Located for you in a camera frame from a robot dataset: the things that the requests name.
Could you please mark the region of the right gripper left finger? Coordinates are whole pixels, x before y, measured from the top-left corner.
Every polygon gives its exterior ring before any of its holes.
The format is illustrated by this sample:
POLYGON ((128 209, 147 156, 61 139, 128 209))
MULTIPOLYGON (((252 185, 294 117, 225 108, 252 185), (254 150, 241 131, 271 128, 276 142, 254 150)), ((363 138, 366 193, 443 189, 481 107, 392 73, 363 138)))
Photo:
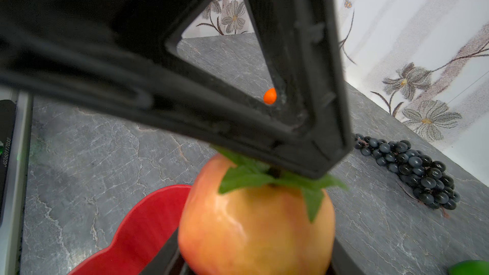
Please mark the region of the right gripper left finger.
POLYGON ((139 275, 191 275, 178 246, 178 229, 139 275))

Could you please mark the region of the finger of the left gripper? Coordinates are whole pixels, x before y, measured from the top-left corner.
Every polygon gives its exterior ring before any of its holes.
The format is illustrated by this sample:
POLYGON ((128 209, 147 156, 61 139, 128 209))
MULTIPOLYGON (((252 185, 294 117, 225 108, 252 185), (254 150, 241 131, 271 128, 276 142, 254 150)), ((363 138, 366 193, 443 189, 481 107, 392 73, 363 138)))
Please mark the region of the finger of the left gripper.
POLYGON ((178 55, 212 0, 1 0, 1 83, 319 179, 352 149, 334 0, 244 0, 268 106, 178 55))

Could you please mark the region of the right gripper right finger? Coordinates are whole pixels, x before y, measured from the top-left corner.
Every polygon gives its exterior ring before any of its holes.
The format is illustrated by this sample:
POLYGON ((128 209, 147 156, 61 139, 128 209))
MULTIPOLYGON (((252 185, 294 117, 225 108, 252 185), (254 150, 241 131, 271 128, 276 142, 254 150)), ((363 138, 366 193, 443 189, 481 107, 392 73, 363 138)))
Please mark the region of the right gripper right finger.
POLYGON ((326 275, 365 275, 336 238, 326 275))

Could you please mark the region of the red flower-shaped bowl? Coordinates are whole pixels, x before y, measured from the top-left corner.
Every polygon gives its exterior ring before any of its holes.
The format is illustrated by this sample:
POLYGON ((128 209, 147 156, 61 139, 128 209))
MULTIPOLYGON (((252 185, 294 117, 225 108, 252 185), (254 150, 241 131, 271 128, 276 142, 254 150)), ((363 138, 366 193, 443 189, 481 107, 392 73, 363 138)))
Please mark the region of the red flower-shaped bowl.
POLYGON ((164 187, 128 212, 110 245, 85 259, 71 274, 139 274, 178 228, 189 185, 164 187))

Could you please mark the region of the red strawberry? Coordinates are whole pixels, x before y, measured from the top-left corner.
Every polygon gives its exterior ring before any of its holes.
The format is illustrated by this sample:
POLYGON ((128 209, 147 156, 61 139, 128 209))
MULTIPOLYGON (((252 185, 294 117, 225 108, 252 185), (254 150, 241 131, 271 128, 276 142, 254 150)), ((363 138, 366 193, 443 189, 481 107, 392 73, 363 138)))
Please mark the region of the red strawberry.
POLYGON ((196 274, 325 274, 336 231, 329 187, 344 183, 219 147, 189 192, 180 253, 196 274))

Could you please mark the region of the green pepper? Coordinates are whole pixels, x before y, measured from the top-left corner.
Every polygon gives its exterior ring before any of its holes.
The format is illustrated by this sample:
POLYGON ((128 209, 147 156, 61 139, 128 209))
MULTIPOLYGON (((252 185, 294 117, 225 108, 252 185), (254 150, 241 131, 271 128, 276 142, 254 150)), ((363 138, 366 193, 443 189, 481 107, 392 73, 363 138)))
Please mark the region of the green pepper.
POLYGON ((489 263, 483 260, 459 262, 448 270, 449 275, 489 275, 489 263))

